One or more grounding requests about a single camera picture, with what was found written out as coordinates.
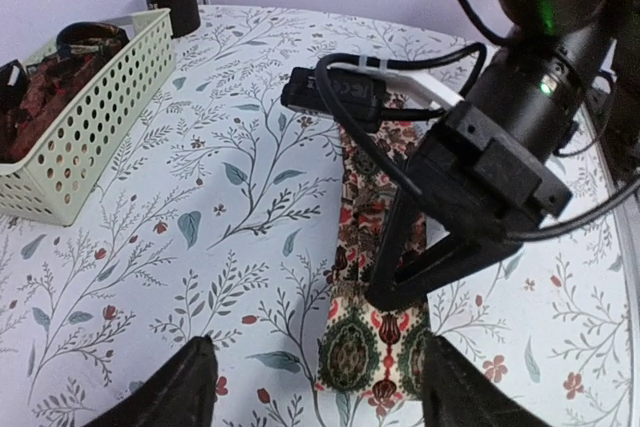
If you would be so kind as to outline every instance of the floral tablecloth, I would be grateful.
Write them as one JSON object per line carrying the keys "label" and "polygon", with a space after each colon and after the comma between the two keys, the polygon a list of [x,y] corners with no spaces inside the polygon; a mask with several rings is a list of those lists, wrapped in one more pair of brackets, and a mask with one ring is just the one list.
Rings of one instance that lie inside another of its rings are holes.
{"label": "floral tablecloth", "polygon": [[[0,423],[82,425],[209,334],[216,426],[421,425],[418,403],[313,388],[341,149],[332,122],[279,96],[293,67],[330,52],[416,59],[464,40],[295,10],[201,15],[76,223],[0,219]],[[471,62],[434,75],[459,87]],[[551,166],[576,193],[567,215],[606,197],[595,151]],[[552,425],[627,426],[624,264],[607,216],[434,292],[431,325]]]}

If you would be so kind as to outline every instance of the green led light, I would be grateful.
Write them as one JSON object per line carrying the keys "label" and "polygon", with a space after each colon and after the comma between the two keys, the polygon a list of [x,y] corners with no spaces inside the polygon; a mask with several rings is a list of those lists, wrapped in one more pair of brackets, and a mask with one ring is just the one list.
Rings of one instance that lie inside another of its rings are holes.
{"label": "green led light", "polygon": [[545,84],[544,82],[540,84],[540,90],[542,91],[543,94],[545,95],[551,95],[553,93],[553,90],[551,90],[551,87],[549,87],[547,84]]}

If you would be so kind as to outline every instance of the red floral cloth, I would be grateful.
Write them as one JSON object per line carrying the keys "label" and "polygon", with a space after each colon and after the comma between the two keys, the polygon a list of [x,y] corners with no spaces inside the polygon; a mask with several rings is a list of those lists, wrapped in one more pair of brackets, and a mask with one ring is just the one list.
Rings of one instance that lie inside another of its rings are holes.
{"label": "red floral cloth", "polygon": [[[394,95],[389,107],[402,108]],[[396,187],[341,131],[344,162],[342,210],[329,318],[320,345],[319,390],[363,394],[380,415],[403,399],[420,396],[426,299],[406,310],[380,312],[364,298]],[[385,123],[374,136],[389,157],[400,161],[419,140],[409,122]],[[426,218],[413,225],[401,261],[426,249]]]}

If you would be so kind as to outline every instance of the perforated basket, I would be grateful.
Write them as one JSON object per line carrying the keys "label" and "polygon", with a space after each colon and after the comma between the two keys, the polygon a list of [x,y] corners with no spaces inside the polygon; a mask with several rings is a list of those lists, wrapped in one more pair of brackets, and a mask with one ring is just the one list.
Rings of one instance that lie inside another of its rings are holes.
{"label": "perforated basket", "polygon": [[[174,70],[169,9],[111,23],[130,24],[135,35],[24,159],[0,164],[1,214],[71,225],[125,135]],[[55,50],[54,39],[24,63],[38,62]]]}

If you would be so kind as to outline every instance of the basket rim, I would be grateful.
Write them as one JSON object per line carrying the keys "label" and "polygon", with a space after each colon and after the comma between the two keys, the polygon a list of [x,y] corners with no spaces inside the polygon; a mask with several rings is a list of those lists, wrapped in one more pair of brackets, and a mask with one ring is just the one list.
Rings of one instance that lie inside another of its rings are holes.
{"label": "basket rim", "polygon": [[[125,18],[134,19],[137,16],[156,14],[157,13],[158,18],[154,19],[152,22],[150,22],[149,25],[147,25],[139,34],[137,34],[134,37],[134,39],[135,39],[137,37],[142,38],[144,36],[144,34],[146,34],[147,31],[152,30],[153,28],[155,28],[157,24],[159,24],[162,20],[164,20],[167,16],[169,16],[169,12],[170,12],[170,9],[166,9],[166,8],[165,9],[154,9],[154,10],[147,10],[147,11],[141,11],[141,12],[134,12],[134,13],[130,14],[129,16],[125,17]],[[30,162],[32,160],[33,156],[36,154],[36,152],[38,152],[40,150],[40,148],[44,144],[45,139],[47,139],[51,135],[51,133],[60,126],[62,121],[66,118],[67,114],[69,114],[69,112],[71,112],[71,110],[73,110],[73,108],[75,107],[75,104],[78,102],[78,100],[80,100],[86,94],[91,92],[91,90],[94,87],[93,86],[93,80],[98,75],[100,75],[103,71],[111,68],[113,65],[117,64],[120,60],[122,60],[125,56],[127,56],[128,55],[128,47],[133,42],[136,42],[136,40],[130,41],[130,43],[127,44],[127,46],[124,49],[122,49],[120,52],[118,52],[109,62],[107,62],[98,71],[98,73],[91,79],[91,81],[89,81],[87,83],[87,85],[85,85],[75,95],[75,97],[73,97],[73,99],[71,99],[69,101],[69,103],[62,110],[62,112],[60,112],[60,114],[58,114],[58,117],[56,117],[56,119],[51,123],[51,125],[49,125],[49,127],[47,127],[47,130],[45,130],[42,133],[42,135],[40,135],[40,138],[37,140],[37,142],[35,144],[33,144],[31,149],[27,153],[27,155],[25,155],[22,159],[20,159],[18,162],[15,162],[13,164],[0,163],[0,176],[8,176],[8,175],[15,174],[18,171],[20,171],[20,169],[22,169],[28,162]]]}

